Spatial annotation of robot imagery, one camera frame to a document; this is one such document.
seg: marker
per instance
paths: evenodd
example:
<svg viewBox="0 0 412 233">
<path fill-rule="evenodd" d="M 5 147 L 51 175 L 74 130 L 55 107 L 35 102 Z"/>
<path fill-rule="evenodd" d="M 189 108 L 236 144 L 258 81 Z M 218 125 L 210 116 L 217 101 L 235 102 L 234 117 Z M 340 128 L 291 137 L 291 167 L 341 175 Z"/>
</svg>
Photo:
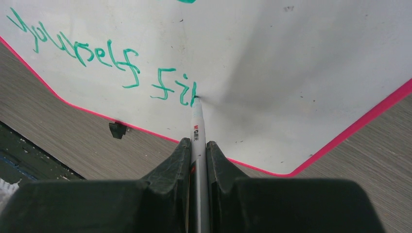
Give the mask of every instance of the marker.
<svg viewBox="0 0 412 233">
<path fill-rule="evenodd" d="M 210 233 L 206 134 L 202 104 L 194 96 L 191 120 L 191 166 L 189 177 L 189 233 Z"/>
</svg>

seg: pink board edge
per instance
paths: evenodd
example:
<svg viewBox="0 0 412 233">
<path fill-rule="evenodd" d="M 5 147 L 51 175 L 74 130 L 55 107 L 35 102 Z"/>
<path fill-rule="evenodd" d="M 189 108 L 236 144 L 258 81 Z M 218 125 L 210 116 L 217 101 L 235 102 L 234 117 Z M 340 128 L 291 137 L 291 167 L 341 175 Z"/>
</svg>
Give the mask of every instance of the pink board edge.
<svg viewBox="0 0 412 233">
<path fill-rule="evenodd" d="M 8 50 L 14 55 L 16 56 L 17 59 L 20 60 L 21 63 L 23 63 L 27 69 L 33 73 L 34 76 L 36 76 L 40 82 L 42 84 L 44 84 L 48 90 L 53 93 L 59 100 L 61 100 L 62 102 L 68 104 L 69 106 L 85 111 L 87 113 L 91 113 L 94 114 L 96 116 L 99 117 L 103 117 L 105 119 L 111 120 L 111 121 L 117 121 L 117 122 L 121 122 L 118 121 L 116 119 L 110 118 L 108 116 L 104 116 L 102 114 L 99 113 L 95 113 L 92 112 L 88 109 L 84 109 L 81 107 L 78 107 L 76 105 L 73 105 L 67 101 L 65 101 L 64 99 L 62 99 L 55 91 L 53 91 L 49 85 L 47 85 L 47 83 L 29 66 L 29 64 L 27 64 L 23 58 L 20 57 L 20 55 L 17 54 L 16 51 L 14 51 L 14 49 L 12 49 L 12 47 L 0 36 L 0 41 L 2 44 L 5 45 L 6 48 L 8 48 Z M 365 126 L 366 124 L 368 124 L 369 122 L 371 122 L 373 119 L 375 119 L 376 117 L 378 117 L 380 114 L 382 114 L 383 112 L 385 112 L 386 110 L 388 110 L 390 107 L 392 107 L 393 105 L 395 105 L 397 102 L 401 101 L 402 99 L 404 99 L 406 96 L 408 96 L 410 93 L 412 93 L 412 78 L 409 79 L 406 83 L 404 83 L 400 88 L 398 88 L 396 91 L 394 91 L 392 94 L 390 94 L 388 97 L 386 97 L 384 100 L 382 100 L 380 103 L 378 103 L 375 107 L 373 107 L 371 110 L 369 110 L 369 112 L 367 112 L 365 115 L 363 115 L 361 118 L 359 118 L 357 121 L 355 121 L 355 123 L 353 123 L 352 125 L 350 125 L 346 130 L 344 130 L 342 133 L 340 133 L 338 136 L 336 136 L 334 139 L 332 139 L 332 141 L 330 141 L 328 144 L 326 144 L 323 148 L 321 148 L 318 152 L 316 152 L 313 156 L 311 156 L 308 160 L 306 160 L 303 164 L 301 164 L 299 167 L 297 167 L 294 171 L 292 171 L 289 174 L 276 174 L 276 173 L 272 173 L 254 166 L 251 166 L 249 164 L 245 164 L 242 163 L 240 161 L 236 161 L 234 159 L 230 159 L 228 158 L 231 162 L 251 168 L 253 170 L 256 171 L 260 171 L 272 176 L 278 176 L 278 177 L 293 177 L 297 174 L 299 174 L 301 171 L 303 171 L 305 168 L 309 167 L 309 165 L 311 165 L 312 163 L 314 163 L 316 160 L 320 159 L 322 156 L 324 156 L 326 153 L 328 153 L 329 151 L 331 151 L 333 148 L 335 148 L 336 146 L 338 146 L 341 142 L 343 142 L 345 139 L 347 139 L 349 136 L 351 136 L 352 134 L 354 134 L 356 131 L 360 130 L 363 126 Z M 130 127 L 130 128 L 134 128 L 140 131 L 143 131 L 145 133 L 149 133 L 152 135 L 155 135 L 157 137 L 172 141 L 174 143 L 178 143 L 179 141 L 176 141 L 172 138 L 168 138 L 165 137 L 163 135 L 139 128 L 137 126 L 125 123 L 125 122 L 121 122 L 122 124 Z"/>
</svg>

